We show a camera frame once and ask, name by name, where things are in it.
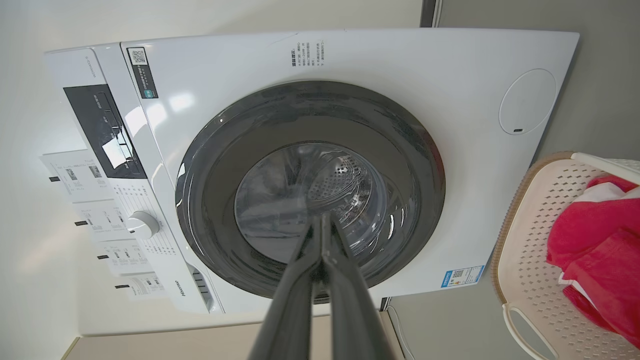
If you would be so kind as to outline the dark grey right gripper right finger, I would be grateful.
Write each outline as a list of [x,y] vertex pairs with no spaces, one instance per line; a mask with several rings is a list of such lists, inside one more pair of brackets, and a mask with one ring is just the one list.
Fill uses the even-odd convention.
[[324,213],[320,219],[334,360],[394,360],[379,312],[338,218]]

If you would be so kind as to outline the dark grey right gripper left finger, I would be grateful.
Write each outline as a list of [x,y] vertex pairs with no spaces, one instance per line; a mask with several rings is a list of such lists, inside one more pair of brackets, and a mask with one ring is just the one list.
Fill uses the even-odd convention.
[[310,219],[262,323],[250,360],[308,360],[314,287],[322,281],[322,218]]

